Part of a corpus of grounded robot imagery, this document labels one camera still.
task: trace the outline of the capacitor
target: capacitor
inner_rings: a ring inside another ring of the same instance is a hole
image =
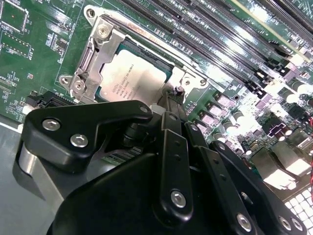
[[[252,170],[252,165],[248,162],[248,160],[246,158],[241,158],[241,160],[244,162],[244,164],[250,169]]]
[[[298,102],[298,96],[289,90],[284,91],[281,96],[289,104]]]
[[[282,132],[276,133],[275,137],[278,139],[278,141],[284,141],[286,139],[286,137],[284,136]]]
[[[308,100],[307,105],[310,105],[311,107],[313,107],[313,98],[310,98]]]
[[[298,92],[299,94],[309,94],[309,86],[303,82],[296,80],[292,83],[291,89]]]
[[[284,133],[285,136],[290,136],[292,134],[292,130],[288,126],[285,126],[282,129],[282,132]]]
[[[223,143],[226,142],[226,139],[224,138],[224,136],[221,134],[221,132],[217,132],[213,135],[213,138],[217,141],[221,141]]]
[[[234,133],[237,130],[237,128],[230,121],[225,122],[223,124],[223,127],[225,131],[229,134]]]
[[[241,147],[243,148],[243,151],[246,155],[250,155],[252,153],[249,144],[247,143],[247,141],[242,141],[240,143]]]
[[[242,125],[245,123],[246,121],[246,118],[245,116],[243,115],[243,113],[241,111],[237,111],[233,114],[233,117],[235,118],[236,122],[239,124],[239,125]]]

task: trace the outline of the screw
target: screw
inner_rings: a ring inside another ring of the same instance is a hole
[[[60,129],[61,125],[57,120],[46,119],[43,121],[43,128],[48,131],[56,131]]]
[[[175,206],[179,207],[179,208],[184,208],[186,206],[186,198],[184,197],[184,195],[177,191],[174,190],[171,193],[171,199],[172,202],[174,203]]]
[[[301,226],[301,224],[299,223],[298,220],[296,220],[296,219],[294,219],[294,218],[291,218],[291,220],[292,220],[294,226],[295,226],[298,230],[303,231],[303,227]]]
[[[75,147],[84,148],[88,144],[88,139],[84,135],[75,134],[70,138],[70,142]]]
[[[239,213],[237,215],[237,221],[244,230],[246,230],[247,232],[251,232],[252,230],[251,223],[243,214]]]
[[[290,223],[285,218],[280,216],[279,221],[284,226],[285,229],[287,229],[288,231],[291,231]]]
[[[110,30],[105,24],[98,26],[98,35],[100,38],[105,39],[110,35]]]
[[[220,149],[225,150],[225,146],[223,144],[219,143],[218,146],[220,147]]]
[[[198,130],[197,126],[194,125],[194,124],[191,124],[191,128],[192,128],[194,131],[197,131],[197,130]]]
[[[176,87],[176,91],[183,93],[185,91],[185,89],[182,86]]]
[[[144,106],[141,106],[140,107],[140,110],[143,111],[144,113],[147,113],[148,112],[148,109]]]

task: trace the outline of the mounting hole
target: mounting hole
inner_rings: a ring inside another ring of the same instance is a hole
[[[174,121],[177,120],[177,117],[175,117],[173,114],[170,114],[170,118],[173,119]]]
[[[78,90],[80,90],[80,89],[82,88],[82,85],[76,84],[76,85],[75,85],[75,88],[78,89]]]
[[[148,112],[148,109],[144,106],[140,106],[140,110],[143,111],[144,113]]]
[[[175,158],[176,158],[176,160],[177,160],[178,162],[181,160],[181,156],[180,156],[180,155],[175,154],[174,156],[175,156]]]
[[[240,95],[235,95],[234,100],[240,100]]]
[[[87,17],[91,19],[95,16],[95,12],[92,9],[88,9],[86,14],[87,14]]]
[[[65,78],[65,77],[63,77],[63,78],[61,79],[61,82],[62,82],[63,84],[65,84],[65,85],[67,85],[67,84],[68,84],[68,79]]]
[[[220,174],[220,178],[222,179],[222,180],[224,180],[224,181],[226,181],[226,176],[224,176],[223,174]]]

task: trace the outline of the green circuit board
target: green circuit board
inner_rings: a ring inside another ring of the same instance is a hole
[[[145,18],[140,17],[134,9],[128,8],[122,0],[0,0],[0,114],[17,122],[23,122],[25,115],[22,113],[25,99],[31,91],[43,94],[45,91],[52,91],[60,96],[72,100],[68,92],[59,84],[58,77],[62,74],[72,75],[76,69],[83,48],[91,31],[91,26],[83,15],[83,8],[88,5],[95,5],[119,11],[129,19],[145,27],[159,38],[170,43],[178,50],[192,57],[207,76],[217,82],[225,89],[224,95],[234,100],[235,105],[227,109],[226,114],[218,117],[219,122],[210,127],[210,131],[205,134],[208,141],[212,139],[211,134],[220,130],[226,136],[221,124],[228,118],[234,110],[240,109],[245,115],[252,119],[266,113],[274,104],[281,103],[280,97],[274,97],[266,104],[265,109],[255,108],[257,98],[247,90],[239,78],[255,79],[254,69],[262,67],[266,59],[281,60],[281,57],[269,48],[270,41],[279,42],[286,48],[276,34],[271,33],[264,25],[258,23],[255,16],[260,16],[267,27],[274,30],[287,42],[297,43],[297,54],[300,49],[308,51],[311,45],[292,31],[288,25],[272,15],[266,9],[260,7],[256,1],[240,0],[236,1],[246,6],[247,11],[239,8],[234,0],[225,0],[228,8],[222,10],[219,5],[212,5],[212,1],[199,0],[197,7],[189,7],[186,1],[179,0],[158,0],[156,3],[170,4],[168,9],[189,17],[189,22],[198,24],[202,33],[212,35],[215,42],[209,44],[205,38],[199,34],[199,28],[193,29],[186,26],[184,21],[172,21],[170,11],[158,8],[158,4],[152,4],[152,0],[138,0],[137,4],[147,8],[152,14],[158,15],[166,21],[170,27],[178,30],[182,37],[187,38],[190,44],[202,49],[202,53],[193,50],[192,47],[185,47],[178,43],[175,36],[167,31],[150,24]],[[295,5],[303,12],[306,12],[304,5]],[[235,16],[245,25],[254,30],[254,34],[249,34],[238,20],[230,17]],[[234,34],[241,35],[239,46],[234,43]],[[226,64],[225,71],[216,67],[206,59],[212,57]],[[262,67],[264,71],[269,71],[268,67]],[[304,61],[298,69],[307,72],[305,77],[298,77],[306,84],[313,84],[313,66],[311,62]],[[186,98],[185,109],[190,121],[199,119],[199,112],[206,110],[209,101],[214,101],[214,94],[217,89],[209,86],[206,89],[194,89]],[[260,129],[260,125],[253,121],[240,131],[240,135],[248,136],[249,142],[256,138],[251,135],[254,129]],[[235,149],[239,146],[236,136],[229,135],[227,139]],[[272,139],[268,145],[277,141]]]

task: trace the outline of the motherboard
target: motherboard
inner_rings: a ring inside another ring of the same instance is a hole
[[[191,61],[200,85],[190,88],[194,80],[184,75],[184,85],[189,85],[184,108],[188,120],[208,142],[224,142],[263,179],[269,173],[257,166],[258,155],[271,152],[279,159],[281,148],[299,150],[304,170],[290,169],[293,175],[274,185],[276,188],[291,187],[295,175],[309,169],[313,153],[313,0],[0,0],[3,125],[17,129],[38,100],[35,97],[44,94],[54,104],[88,103],[66,84],[86,74],[78,74],[82,70],[78,64],[90,49],[86,43],[100,10],[108,18],[119,16],[114,20],[131,22],[137,32],[144,30],[155,43],[165,43],[168,51],[172,48],[172,54],[181,55],[177,58]],[[106,28],[97,30],[98,36],[106,34]],[[119,98],[119,87],[136,79],[132,77],[133,61],[147,68],[136,74],[149,73],[155,86],[161,87],[174,74],[167,53],[162,52],[167,59],[160,62],[154,54],[156,47],[143,50],[142,46],[139,51],[134,45],[139,44],[123,42],[114,59],[101,67],[105,71],[101,79],[106,82],[101,83],[101,90],[96,88],[92,102]],[[124,79],[114,87],[114,78],[104,74]],[[81,90],[85,84],[75,86]],[[108,94],[105,88],[111,86],[118,91]],[[133,94],[138,89],[125,92],[124,97],[136,99]],[[149,98],[144,101],[153,103]]]

